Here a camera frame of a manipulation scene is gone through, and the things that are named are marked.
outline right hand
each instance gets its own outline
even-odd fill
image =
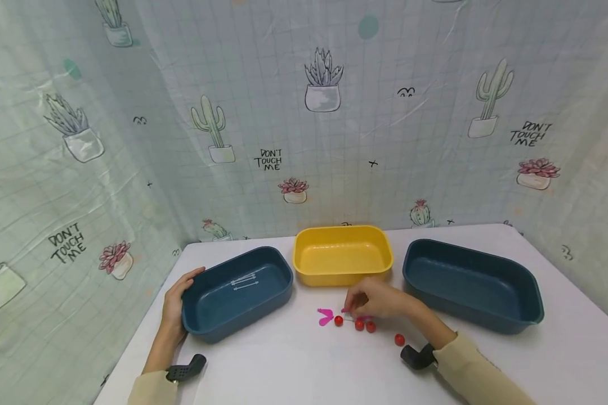
[[[344,308],[354,318],[359,316],[392,317],[403,315],[411,295],[397,290],[379,278],[367,277],[347,291]]]

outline beige sleeve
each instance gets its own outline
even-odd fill
[[[178,384],[167,380],[166,371],[142,374],[135,379],[128,405],[173,405]]]
[[[463,334],[434,354],[439,374],[470,405],[535,405]]]

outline finger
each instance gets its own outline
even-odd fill
[[[367,302],[366,304],[364,304],[358,308],[355,308],[355,310],[351,311],[351,316],[354,317],[354,319],[357,319],[360,316],[372,315],[371,311],[372,311],[372,304],[370,302]]]
[[[198,274],[201,274],[205,271],[204,267],[199,267],[197,269],[193,269],[189,273],[182,274],[182,276],[176,281],[176,284],[172,285],[171,288],[167,291],[167,294],[173,294],[177,289],[180,288],[186,281],[192,280],[192,278],[196,277]]]
[[[204,266],[203,267],[199,267],[199,268],[195,268],[192,271],[190,271],[189,273],[182,274],[182,277],[180,277],[180,279],[178,280],[178,282],[185,282],[187,280],[191,280],[192,278],[196,277],[198,274],[201,274],[204,271],[205,271],[205,267]]]
[[[347,290],[347,297],[345,298],[344,308],[347,311],[351,311],[356,306],[356,296],[363,294],[363,283],[359,282],[356,285],[352,285],[350,289]]]
[[[182,284],[177,285],[175,291],[173,291],[173,294],[176,294],[179,297],[181,297],[183,295],[183,293],[185,292],[185,290],[188,289],[193,284],[194,284],[194,279],[190,278],[189,280],[183,282]]]

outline blue plastic basin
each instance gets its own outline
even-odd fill
[[[406,291],[431,308],[504,334],[543,320],[533,274],[504,257],[419,239],[403,263]]]
[[[183,294],[187,332],[215,343],[288,302],[293,273],[274,247],[258,247],[205,270]]]

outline pink object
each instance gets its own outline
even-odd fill
[[[305,191],[309,185],[306,182],[300,182],[300,180],[291,177],[288,180],[284,180],[282,184],[279,184],[282,194],[288,194],[290,192],[300,193]]]
[[[318,312],[320,312],[320,314],[324,315],[324,317],[318,321],[318,324],[320,324],[320,326],[325,326],[327,323],[331,322],[331,320],[333,319],[333,311],[330,309],[318,308]]]
[[[111,274],[117,262],[122,260],[130,247],[131,244],[126,243],[125,240],[120,244],[105,247],[102,255],[99,256],[99,260],[102,261],[99,270],[105,270],[106,273]]]
[[[518,173],[521,174],[535,174],[536,176],[543,178],[555,178],[560,176],[560,174],[557,173],[560,169],[544,157],[535,160],[530,159],[527,162],[520,162],[519,165],[520,169],[518,169]]]

